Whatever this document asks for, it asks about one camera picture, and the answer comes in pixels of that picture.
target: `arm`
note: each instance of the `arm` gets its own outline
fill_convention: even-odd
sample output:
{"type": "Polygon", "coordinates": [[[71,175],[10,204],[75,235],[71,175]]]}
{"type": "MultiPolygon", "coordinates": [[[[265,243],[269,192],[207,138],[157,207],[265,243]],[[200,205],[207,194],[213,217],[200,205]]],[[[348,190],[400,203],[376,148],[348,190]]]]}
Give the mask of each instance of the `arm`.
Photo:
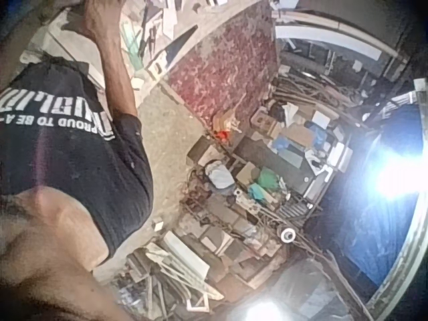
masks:
{"type": "Polygon", "coordinates": [[[85,34],[100,51],[107,104],[113,119],[121,114],[137,116],[134,90],[120,48],[123,3],[123,0],[87,0],[85,7],[85,34]]]}

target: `man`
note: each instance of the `man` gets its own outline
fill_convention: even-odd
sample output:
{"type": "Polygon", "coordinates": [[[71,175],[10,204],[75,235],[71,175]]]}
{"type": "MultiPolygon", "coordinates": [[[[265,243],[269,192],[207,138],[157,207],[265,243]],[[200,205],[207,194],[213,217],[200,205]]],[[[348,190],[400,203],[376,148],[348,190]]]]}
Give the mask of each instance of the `man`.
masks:
{"type": "Polygon", "coordinates": [[[90,274],[152,209],[122,3],[85,4],[111,121],[63,60],[29,66],[0,94],[0,320],[130,320],[90,274]]]}

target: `tape roll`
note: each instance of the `tape roll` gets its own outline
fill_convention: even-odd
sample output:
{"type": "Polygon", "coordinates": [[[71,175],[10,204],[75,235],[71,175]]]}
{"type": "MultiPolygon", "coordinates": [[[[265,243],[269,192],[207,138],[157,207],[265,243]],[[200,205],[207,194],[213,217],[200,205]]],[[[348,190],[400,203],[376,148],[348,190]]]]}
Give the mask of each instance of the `tape roll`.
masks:
{"type": "Polygon", "coordinates": [[[294,231],[291,227],[285,229],[281,233],[281,241],[285,244],[291,243],[296,239],[296,231],[294,231]]]}

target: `blue tarp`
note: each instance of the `blue tarp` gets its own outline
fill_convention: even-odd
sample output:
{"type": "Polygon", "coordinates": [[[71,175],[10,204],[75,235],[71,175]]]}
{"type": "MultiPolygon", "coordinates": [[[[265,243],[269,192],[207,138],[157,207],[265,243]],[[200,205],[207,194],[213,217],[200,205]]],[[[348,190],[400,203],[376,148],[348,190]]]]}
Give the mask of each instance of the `blue tarp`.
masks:
{"type": "Polygon", "coordinates": [[[336,178],[321,202],[329,215],[332,242],[377,286],[381,285],[407,236],[417,194],[387,199],[375,188],[385,149],[420,156],[423,148],[419,108],[405,105],[385,122],[380,144],[365,138],[351,145],[354,155],[345,175],[336,178]]]}

